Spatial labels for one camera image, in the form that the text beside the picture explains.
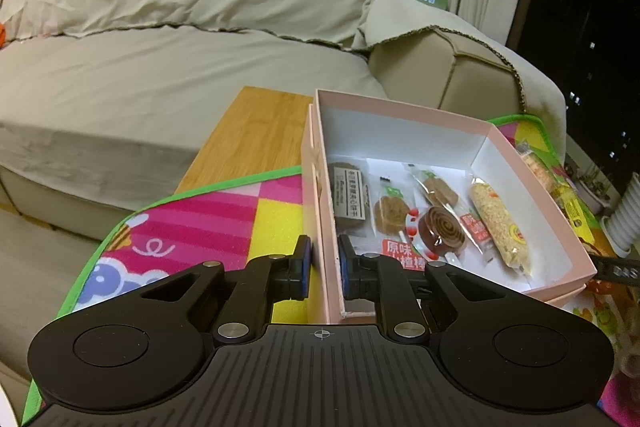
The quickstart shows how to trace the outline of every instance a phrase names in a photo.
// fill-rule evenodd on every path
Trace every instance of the wooden table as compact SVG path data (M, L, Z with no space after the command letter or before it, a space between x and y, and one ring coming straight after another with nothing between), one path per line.
M300 165L310 96L243 87L175 193Z

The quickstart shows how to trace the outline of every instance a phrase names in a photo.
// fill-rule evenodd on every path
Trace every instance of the red label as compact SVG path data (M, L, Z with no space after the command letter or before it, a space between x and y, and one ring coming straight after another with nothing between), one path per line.
M469 231L476 243L484 243L484 241L489 239L489 231L479 219L476 219L471 214L465 214L460 217L460 220L464 223L465 228Z
M398 259L402 267L408 270L424 270L426 261L411 248L411 245L384 239L382 241L382 255Z

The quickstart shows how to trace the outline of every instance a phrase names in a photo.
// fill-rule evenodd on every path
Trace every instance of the black strap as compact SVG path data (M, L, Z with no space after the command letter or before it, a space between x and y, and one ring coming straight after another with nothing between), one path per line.
M640 262L589 254L598 273L594 279L640 287Z

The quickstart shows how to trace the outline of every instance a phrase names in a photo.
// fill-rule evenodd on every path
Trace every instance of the metal screw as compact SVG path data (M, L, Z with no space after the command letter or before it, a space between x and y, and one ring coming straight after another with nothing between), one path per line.
M414 339L415 337L423 335L426 330L422 324L418 324L417 322L401 322L396 325L394 331L396 335L400 335L406 339Z
M249 328L240 322L228 322L218 328L218 334L226 339L239 339L249 332Z

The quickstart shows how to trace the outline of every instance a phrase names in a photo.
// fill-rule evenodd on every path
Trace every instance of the beige bedsheet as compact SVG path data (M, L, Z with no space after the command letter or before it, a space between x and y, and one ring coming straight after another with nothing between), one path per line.
M0 164L130 210L172 194L242 86L386 98L363 58L257 31L166 26L0 54Z
M370 0L3 0L7 38L28 39L161 25L265 30L349 48Z

